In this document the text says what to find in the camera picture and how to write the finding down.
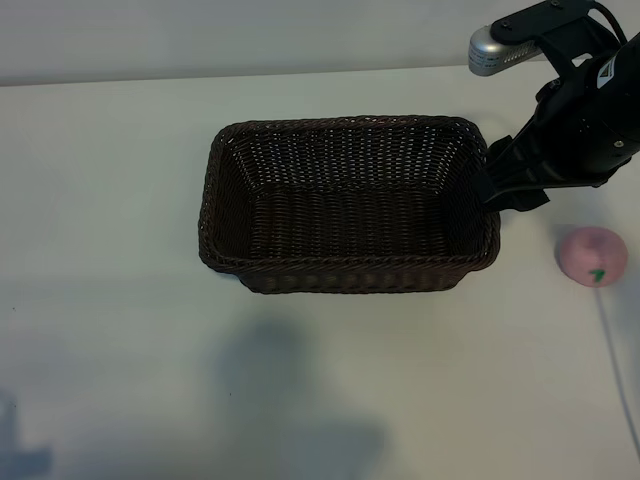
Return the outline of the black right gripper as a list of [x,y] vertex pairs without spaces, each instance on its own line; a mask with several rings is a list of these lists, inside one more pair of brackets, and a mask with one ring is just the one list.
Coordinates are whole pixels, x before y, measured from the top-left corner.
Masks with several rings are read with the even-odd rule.
[[578,66],[555,48],[545,55],[559,85],[539,92],[514,140],[487,149],[478,172],[485,209],[527,212],[550,201],[545,188],[601,186],[639,151],[639,50],[606,49]]

